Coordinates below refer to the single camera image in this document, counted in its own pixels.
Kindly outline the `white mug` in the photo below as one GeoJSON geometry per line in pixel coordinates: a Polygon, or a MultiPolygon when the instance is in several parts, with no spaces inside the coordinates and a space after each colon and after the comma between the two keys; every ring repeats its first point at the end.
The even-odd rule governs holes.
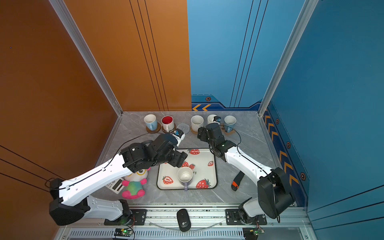
{"type": "Polygon", "coordinates": [[[209,115],[209,116],[207,117],[207,123],[208,123],[208,124],[213,123],[213,122],[215,121],[215,120],[214,120],[215,117],[216,117],[215,114],[209,115]]]}
{"type": "Polygon", "coordinates": [[[198,132],[199,128],[204,125],[204,118],[202,116],[193,116],[191,118],[191,128],[194,132],[198,132]]]}

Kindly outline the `purple mug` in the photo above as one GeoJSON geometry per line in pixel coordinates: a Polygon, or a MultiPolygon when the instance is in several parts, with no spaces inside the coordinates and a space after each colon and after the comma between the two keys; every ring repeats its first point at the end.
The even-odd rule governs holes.
{"type": "Polygon", "coordinates": [[[189,167],[181,167],[178,170],[177,178],[179,182],[183,184],[185,191],[188,191],[188,186],[192,181],[193,176],[194,176],[193,170],[189,167]]]}

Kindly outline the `grey woven round coaster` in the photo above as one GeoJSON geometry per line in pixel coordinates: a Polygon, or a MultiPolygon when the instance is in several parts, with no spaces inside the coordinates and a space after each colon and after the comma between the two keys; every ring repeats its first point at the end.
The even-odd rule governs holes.
{"type": "Polygon", "coordinates": [[[177,129],[181,130],[185,135],[190,132],[190,126],[185,123],[178,124],[177,129]]]}

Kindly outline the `brown paw print coaster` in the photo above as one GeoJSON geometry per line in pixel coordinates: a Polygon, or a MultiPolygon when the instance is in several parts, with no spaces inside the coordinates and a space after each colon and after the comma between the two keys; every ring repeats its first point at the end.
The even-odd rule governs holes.
{"type": "Polygon", "coordinates": [[[232,126],[226,126],[226,125],[221,125],[221,130],[227,136],[230,136],[236,132],[232,126]]]}

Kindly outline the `glossy brown round coaster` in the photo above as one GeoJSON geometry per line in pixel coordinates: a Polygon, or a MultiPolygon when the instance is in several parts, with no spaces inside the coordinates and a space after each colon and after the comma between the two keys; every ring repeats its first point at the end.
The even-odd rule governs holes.
{"type": "Polygon", "coordinates": [[[167,133],[169,133],[169,134],[173,134],[175,131],[176,131],[176,129],[177,129],[177,127],[176,126],[174,126],[174,128],[173,129],[171,129],[170,131],[166,131],[165,129],[164,129],[164,127],[162,126],[161,127],[161,129],[162,129],[162,131],[163,131],[163,133],[165,133],[165,134],[167,134],[167,133]]]}

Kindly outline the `red inside mug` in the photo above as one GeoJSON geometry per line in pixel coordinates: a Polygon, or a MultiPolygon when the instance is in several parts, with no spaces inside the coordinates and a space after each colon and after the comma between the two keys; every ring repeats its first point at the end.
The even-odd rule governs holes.
{"type": "Polygon", "coordinates": [[[161,124],[164,127],[164,129],[168,132],[171,129],[173,129],[175,126],[174,118],[172,116],[164,116],[161,119],[161,124]]]}

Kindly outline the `matte brown round coaster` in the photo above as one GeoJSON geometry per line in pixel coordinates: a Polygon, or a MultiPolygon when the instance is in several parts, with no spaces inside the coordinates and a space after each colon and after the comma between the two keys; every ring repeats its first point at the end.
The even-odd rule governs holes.
{"type": "Polygon", "coordinates": [[[162,125],[160,123],[158,123],[157,125],[157,128],[155,130],[150,130],[147,126],[146,126],[146,131],[149,133],[149,134],[155,134],[155,133],[158,133],[160,130],[162,129],[162,125]]]}

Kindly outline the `light blue mug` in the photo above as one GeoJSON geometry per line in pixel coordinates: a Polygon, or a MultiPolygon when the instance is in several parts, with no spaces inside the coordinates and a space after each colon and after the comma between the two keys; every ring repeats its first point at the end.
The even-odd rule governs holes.
{"type": "Polygon", "coordinates": [[[157,117],[153,114],[146,115],[144,117],[144,122],[146,124],[146,127],[152,132],[158,128],[157,117]]]}

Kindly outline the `tan rattan round coaster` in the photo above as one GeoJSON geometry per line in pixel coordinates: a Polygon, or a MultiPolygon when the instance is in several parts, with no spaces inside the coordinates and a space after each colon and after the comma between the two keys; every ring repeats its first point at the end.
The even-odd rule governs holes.
{"type": "Polygon", "coordinates": [[[197,131],[194,131],[194,129],[193,129],[192,127],[190,127],[190,130],[191,130],[192,134],[194,134],[194,135],[197,135],[197,134],[198,134],[198,132],[197,132],[197,131]]]}

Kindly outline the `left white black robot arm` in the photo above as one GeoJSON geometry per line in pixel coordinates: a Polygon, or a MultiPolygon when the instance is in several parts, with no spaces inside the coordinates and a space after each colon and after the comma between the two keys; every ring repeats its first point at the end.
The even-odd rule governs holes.
{"type": "Polygon", "coordinates": [[[49,214],[58,226],[73,224],[85,218],[100,218],[114,222],[129,218],[127,201],[107,201],[92,194],[111,183],[140,170],[168,163],[180,168],[187,153],[178,152],[185,134],[177,129],[173,134],[160,134],[153,141],[133,143],[112,159],[70,180],[50,181],[49,214]]]}

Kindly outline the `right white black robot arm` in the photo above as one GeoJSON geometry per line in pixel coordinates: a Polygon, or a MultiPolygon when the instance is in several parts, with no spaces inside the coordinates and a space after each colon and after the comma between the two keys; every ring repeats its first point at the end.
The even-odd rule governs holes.
{"type": "Polygon", "coordinates": [[[250,224],[256,216],[266,215],[280,221],[281,213],[296,201],[285,171],[272,169],[245,154],[237,144],[225,139],[217,123],[200,127],[197,138],[208,143],[217,158],[238,168],[257,186],[258,197],[250,198],[239,206],[241,220],[250,224]]]}

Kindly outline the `white strawberry tray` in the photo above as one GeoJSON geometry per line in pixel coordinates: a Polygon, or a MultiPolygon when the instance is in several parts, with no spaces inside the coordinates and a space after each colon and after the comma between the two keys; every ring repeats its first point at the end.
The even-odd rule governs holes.
{"type": "Polygon", "coordinates": [[[157,187],[160,190],[192,190],[213,189],[218,184],[216,157],[209,149],[184,149],[188,154],[182,165],[193,172],[193,177],[188,186],[179,181],[179,169],[170,164],[162,164],[159,167],[157,187]]]}

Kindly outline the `pink panda plush toy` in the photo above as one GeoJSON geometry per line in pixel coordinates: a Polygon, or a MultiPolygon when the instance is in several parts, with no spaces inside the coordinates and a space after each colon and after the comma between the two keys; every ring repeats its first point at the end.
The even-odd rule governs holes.
{"type": "Polygon", "coordinates": [[[146,194],[143,185],[148,182],[147,176],[150,169],[142,169],[123,178],[122,185],[126,187],[122,193],[124,199],[138,199],[146,194]]]}

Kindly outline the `black orange utility knife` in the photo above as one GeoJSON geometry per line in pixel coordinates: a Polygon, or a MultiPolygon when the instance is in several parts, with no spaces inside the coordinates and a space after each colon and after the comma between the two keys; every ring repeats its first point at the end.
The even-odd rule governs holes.
{"type": "Polygon", "coordinates": [[[237,191],[237,190],[238,190],[238,188],[240,187],[241,181],[242,181],[242,179],[244,178],[244,176],[245,176],[245,174],[244,174],[242,171],[240,171],[240,172],[236,175],[236,177],[234,178],[234,180],[233,180],[233,182],[232,182],[232,184],[231,184],[231,189],[232,189],[233,191],[237,191]]]}

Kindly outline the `black computer mouse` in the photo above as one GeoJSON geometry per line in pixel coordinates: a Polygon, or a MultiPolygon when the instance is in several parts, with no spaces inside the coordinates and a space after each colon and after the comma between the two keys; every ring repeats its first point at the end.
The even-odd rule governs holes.
{"type": "Polygon", "coordinates": [[[191,229],[192,223],[186,209],[180,209],[177,212],[177,221],[181,232],[187,232],[191,229]]]}

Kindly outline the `white calculator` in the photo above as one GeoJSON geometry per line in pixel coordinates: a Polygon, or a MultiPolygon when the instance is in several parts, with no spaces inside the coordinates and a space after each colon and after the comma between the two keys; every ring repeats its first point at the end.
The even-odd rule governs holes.
{"type": "Polygon", "coordinates": [[[123,178],[119,178],[117,180],[112,181],[111,183],[106,185],[106,188],[111,190],[115,194],[120,194],[120,192],[124,189],[123,178]]]}

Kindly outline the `left green circuit board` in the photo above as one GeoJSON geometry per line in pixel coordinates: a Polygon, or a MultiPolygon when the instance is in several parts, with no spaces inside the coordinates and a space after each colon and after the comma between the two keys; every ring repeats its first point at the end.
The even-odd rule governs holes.
{"type": "Polygon", "coordinates": [[[113,233],[114,240],[133,240],[135,238],[135,234],[131,229],[127,228],[116,228],[113,233]]]}

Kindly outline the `green circuit board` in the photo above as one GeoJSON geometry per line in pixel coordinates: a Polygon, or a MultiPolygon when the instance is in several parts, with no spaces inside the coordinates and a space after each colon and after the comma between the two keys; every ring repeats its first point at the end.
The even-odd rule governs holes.
{"type": "Polygon", "coordinates": [[[243,228],[243,236],[245,240],[258,240],[264,233],[265,231],[263,229],[243,228]]]}
{"type": "Polygon", "coordinates": [[[116,228],[113,233],[114,240],[133,240],[135,238],[135,234],[131,229],[127,228],[116,228]]]}

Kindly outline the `right green circuit board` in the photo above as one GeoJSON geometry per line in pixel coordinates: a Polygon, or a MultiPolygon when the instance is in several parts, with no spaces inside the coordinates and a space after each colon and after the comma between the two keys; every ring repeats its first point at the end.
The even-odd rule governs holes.
{"type": "Polygon", "coordinates": [[[263,229],[243,228],[243,236],[245,240],[258,240],[264,233],[265,231],[263,229]]]}

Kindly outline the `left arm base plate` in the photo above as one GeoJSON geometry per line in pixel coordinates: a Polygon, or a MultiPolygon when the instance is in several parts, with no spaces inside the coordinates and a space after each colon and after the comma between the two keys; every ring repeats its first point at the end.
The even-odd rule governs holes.
{"type": "Polygon", "coordinates": [[[143,226],[146,221],[146,209],[133,209],[128,214],[123,214],[114,221],[105,220],[105,226],[143,226]]]}

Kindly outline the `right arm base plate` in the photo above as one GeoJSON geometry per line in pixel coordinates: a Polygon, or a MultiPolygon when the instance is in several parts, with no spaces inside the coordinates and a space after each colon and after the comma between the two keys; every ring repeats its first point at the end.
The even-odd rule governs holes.
{"type": "Polygon", "coordinates": [[[226,209],[226,223],[229,226],[234,225],[252,225],[252,226],[265,226],[267,225],[267,218],[265,215],[258,215],[250,218],[249,220],[242,220],[239,214],[239,209],[226,209]]]}

